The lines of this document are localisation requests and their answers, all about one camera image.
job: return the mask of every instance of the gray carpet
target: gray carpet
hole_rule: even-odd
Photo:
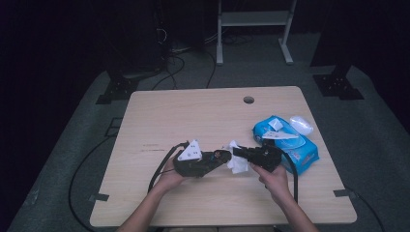
[[[278,35],[257,36],[250,43],[224,47],[224,65],[216,67],[209,88],[253,86],[299,86],[315,118],[337,171],[344,184],[354,189],[379,216],[386,231],[410,228],[410,136],[376,93],[371,80],[352,68],[347,77],[365,97],[341,101],[322,97],[312,76],[329,73],[332,67],[310,68],[319,35],[291,35],[289,49],[295,61],[287,66],[278,46]],[[207,46],[216,56],[216,47]],[[213,59],[206,52],[179,54],[184,68],[174,75],[178,89],[203,89],[213,72]],[[169,70],[182,65],[169,59]],[[151,90],[166,72],[140,82],[138,90]],[[87,231],[72,215],[68,196],[72,176],[83,159],[105,140],[111,120],[123,117],[127,101],[96,104],[109,78],[105,72],[96,77],[84,95],[32,191],[9,231]],[[173,89],[171,78],[157,89]],[[115,133],[115,127],[108,133]],[[115,138],[109,138],[82,163],[73,181],[72,202],[78,218],[87,226]],[[358,219],[352,224],[318,227],[321,231],[381,231],[363,200],[352,195]],[[279,225],[282,231],[288,226]],[[219,231],[257,231],[260,228],[218,228]],[[115,228],[93,228],[113,231]]]

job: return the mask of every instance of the white shelf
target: white shelf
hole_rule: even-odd
[[[288,11],[222,13],[221,26],[279,26],[286,25]]]

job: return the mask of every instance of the blue package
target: blue package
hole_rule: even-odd
[[[314,161],[319,160],[317,146],[278,116],[273,115],[257,123],[253,128],[253,138],[256,142],[262,144],[263,139],[269,139],[266,134],[270,131],[293,135],[291,138],[275,139],[275,144],[287,153],[295,163],[298,175],[304,173]],[[292,173],[292,169],[285,157],[282,157],[281,164],[287,171]]]

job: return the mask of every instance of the person's left hand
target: person's left hand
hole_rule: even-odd
[[[181,185],[181,183],[186,180],[185,177],[181,176],[178,172],[174,170],[174,160],[172,157],[168,160],[162,170],[159,180],[154,185],[154,188],[159,188],[165,192],[174,189]]]

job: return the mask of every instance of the dark background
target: dark background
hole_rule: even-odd
[[[289,4],[239,3],[244,11]],[[167,29],[170,39],[201,46],[216,30],[216,6],[216,0],[0,3],[0,230],[8,228],[97,75],[160,67],[156,27]],[[236,1],[224,1],[225,8],[233,6]],[[321,32],[311,64],[348,59],[409,131],[409,12],[404,0],[299,0],[291,33]]]

